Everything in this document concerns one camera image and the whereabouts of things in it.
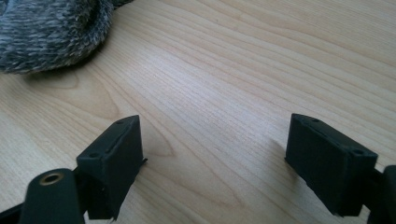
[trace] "gray knit fabric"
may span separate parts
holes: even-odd
[[[0,0],[0,71],[77,63],[105,40],[114,8],[132,0]]]

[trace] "wooden table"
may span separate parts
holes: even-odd
[[[284,162],[291,113],[396,163],[393,0],[135,0],[90,61],[0,75],[0,210],[138,114],[148,163],[116,223],[365,223]]]

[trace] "table surface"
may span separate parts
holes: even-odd
[[[291,113],[396,163],[393,0],[135,0],[87,62],[0,75],[0,210],[137,114],[148,163],[116,223],[365,223],[285,163]]]

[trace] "black bracket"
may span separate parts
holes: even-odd
[[[108,127],[78,157],[74,170],[56,169],[34,178],[25,202],[0,214],[0,223],[64,223],[117,219],[120,207],[147,159],[138,116]]]
[[[396,165],[383,174],[378,155],[319,119],[291,115],[286,162],[337,216],[358,216],[368,223],[396,223]]]

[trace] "screw hole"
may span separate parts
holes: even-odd
[[[41,186],[48,186],[48,185],[52,185],[52,184],[59,182],[63,178],[64,178],[64,174],[62,174],[62,173],[52,173],[52,174],[43,176],[40,179],[39,183]]]
[[[99,153],[97,152],[93,152],[90,154],[90,158],[98,158],[99,157]]]

